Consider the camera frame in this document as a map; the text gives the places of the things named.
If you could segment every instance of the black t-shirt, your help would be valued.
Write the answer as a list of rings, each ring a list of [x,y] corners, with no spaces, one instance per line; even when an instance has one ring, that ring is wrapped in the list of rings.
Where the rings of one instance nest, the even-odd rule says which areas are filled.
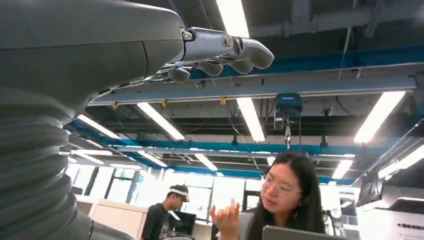
[[[162,239],[161,234],[168,231],[168,218],[168,211],[165,210],[162,203],[150,206],[147,211],[142,238],[144,240]]]

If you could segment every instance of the woman's hand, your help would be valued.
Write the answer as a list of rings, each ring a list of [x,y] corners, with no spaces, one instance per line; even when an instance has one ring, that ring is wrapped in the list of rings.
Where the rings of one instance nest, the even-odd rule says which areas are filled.
[[[215,213],[215,206],[209,210],[213,223],[219,230],[221,240],[236,240],[239,234],[239,208],[240,204],[235,204],[234,199],[231,199],[230,206],[225,209],[219,209]]]

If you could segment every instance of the cap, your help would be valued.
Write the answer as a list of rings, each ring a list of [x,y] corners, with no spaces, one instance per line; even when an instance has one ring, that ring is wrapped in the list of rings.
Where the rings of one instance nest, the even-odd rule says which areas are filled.
[[[175,185],[169,188],[170,193],[176,193],[182,196],[182,201],[185,203],[190,202],[189,188],[186,185]]]

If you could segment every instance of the ceiling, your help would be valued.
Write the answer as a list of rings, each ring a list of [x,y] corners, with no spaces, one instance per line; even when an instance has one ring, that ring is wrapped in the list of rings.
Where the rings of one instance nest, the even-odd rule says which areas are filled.
[[[172,6],[167,0],[132,2],[174,9],[187,27],[225,30],[214,0],[173,0],[170,1]],[[231,156],[219,153],[219,150],[285,151],[285,131],[274,127],[275,96],[278,93],[299,93],[303,111],[301,120],[291,125],[292,149],[308,152],[313,157],[322,183],[331,181],[342,158],[317,155],[355,154],[354,164],[338,181],[342,185],[352,184],[423,117],[419,91],[422,91],[420,84],[424,82],[419,79],[424,70],[424,18],[421,18],[424,11],[417,7],[420,4],[416,0],[386,0],[386,11],[390,10],[390,6],[404,4],[414,7],[417,13],[404,19],[377,22],[370,36],[365,35],[369,30],[367,24],[352,26],[351,35],[347,38],[348,26],[296,33],[302,28],[295,24],[304,22],[291,20],[310,21],[314,16],[321,19],[321,16],[329,14],[346,16],[354,3],[357,10],[374,10],[379,0],[312,0],[309,18],[302,17],[305,11],[300,11],[303,15],[295,18],[292,2],[242,1],[250,35],[275,55],[270,68],[255,69],[244,76],[225,68],[220,76],[214,78],[195,70],[191,74],[192,79],[186,83],[166,80],[116,89],[91,102],[85,115],[128,140],[119,142],[108,139],[76,120],[65,126],[72,133],[70,143],[64,146],[65,150],[100,149],[82,140],[91,139],[114,152],[114,156],[103,157],[107,163],[133,162],[126,157],[130,156],[146,166],[157,168],[157,165],[136,152],[118,151],[119,148],[112,145],[173,148],[176,149],[174,152],[165,153],[163,150],[157,154],[169,168],[181,172],[210,173],[193,154],[186,154],[190,147],[202,146],[203,149],[214,151],[208,158],[225,175],[254,177],[252,173],[257,174],[268,166],[266,157],[252,157],[250,153]],[[279,34],[273,33],[275,26],[288,22],[291,32],[282,28]],[[366,145],[355,144],[353,138],[356,132],[381,93],[396,90],[407,91],[406,96],[373,140]],[[221,102],[222,96],[226,97],[225,104]],[[250,137],[235,101],[240,96],[253,97],[266,135],[264,142],[256,144]],[[167,100],[165,107],[162,104],[164,100]],[[173,141],[137,107],[138,102],[150,103],[168,119],[185,136],[183,143]],[[421,139],[424,137],[424,127],[416,127],[407,136]],[[390,159],[381,161],[379,166],[387,161]],[[388,182],[403,187],[424,187],[417,181],[423,176],[423,164],[421,162],[400,172]]]

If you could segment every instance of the gray laptop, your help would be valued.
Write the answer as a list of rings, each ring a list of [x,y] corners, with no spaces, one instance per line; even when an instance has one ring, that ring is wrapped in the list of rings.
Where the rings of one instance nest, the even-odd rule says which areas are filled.
[[[322,233],[301,231],[285,227],[263,227],[262,240],[346,240],[345,238],[330,236]]]

